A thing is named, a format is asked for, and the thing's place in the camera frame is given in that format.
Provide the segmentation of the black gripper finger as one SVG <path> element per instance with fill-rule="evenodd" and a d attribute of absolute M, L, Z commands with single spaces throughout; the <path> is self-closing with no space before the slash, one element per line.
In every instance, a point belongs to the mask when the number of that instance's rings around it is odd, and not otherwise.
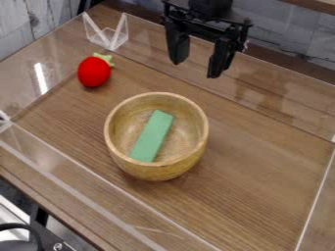
<path fill-rule="evenodd" d="M 235 56 L 235 43 L 226 37 L 215 42 L 214 54 L 210 57 L 207 78 L 218 78 L 231 66 Z"/>
<path fill-rule="evenodd" d="M 190 54 L 190 36 L 183 27 L 171 21 L 166 22 L 166 30 L 168 57 L 172 63 L 178 65 Z"/>

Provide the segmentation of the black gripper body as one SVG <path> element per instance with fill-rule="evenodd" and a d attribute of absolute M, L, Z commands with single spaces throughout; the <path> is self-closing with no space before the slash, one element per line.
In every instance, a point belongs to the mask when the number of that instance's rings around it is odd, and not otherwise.
<path fill-rule="evenodd" d="M 235 13 L 234 0 L 163 0 L 163 4 L 167 44 L 186 41 L 190 35 L 211 42 L 223 37 L 235 51 L 246 50 L 252 21 Z"/>

